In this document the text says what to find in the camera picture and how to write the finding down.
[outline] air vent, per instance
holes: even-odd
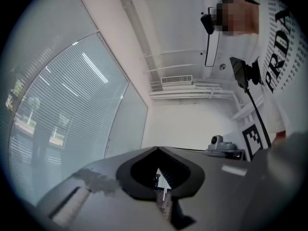
[[[183,75],[183,76],[173,76],[173,77],[164,77],[161,78],[162,84],[171,84],[171,83],[185,83],[185,82],[190,82],[192,83],[193,81],[193,76],[192,75]]]

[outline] neck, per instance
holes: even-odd
[[[251,22],[253,33],[259,34],[259,5],[257,4],[251,6]]]

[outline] black pole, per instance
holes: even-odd
[[[258,117],[258,119],[259,119],[259,121],[260,121],[262,130],[263,130],[263,133],[264,133],[264,136],[265,136],[266,143],[268,144],[268,147],[270,148],[270,147],[271,147],[271,143],[270,143],[270,138],[269,138],[268,132],[266,131],[266,128],[265,128],[265,126],[264,126],[264,123],[263,123],[263,121],[262,121],[262,118],[261,118],[261,116],[260,116],[260,114],[259,114],[259,111],[258,111],[258,109],[257,109],[257,107],[256,107],[256,105],[255,105],[255,102],[254,102],[254,100],[253,100],[253,98],[252,98],[252,96],[251,96],[251,94],[250,94],[250,92],[249,92],[249,89],[247,89],[246,92],[247,92],[247,94],[248,94],[248,96],[249,96],[249,98],[250,98],[250,100],[251,100],[251,102],[252,102],[252,104],[253,104],[253,106],[254,106],[254,108],[255,108],[255,110],[256,110],[257,117]]]

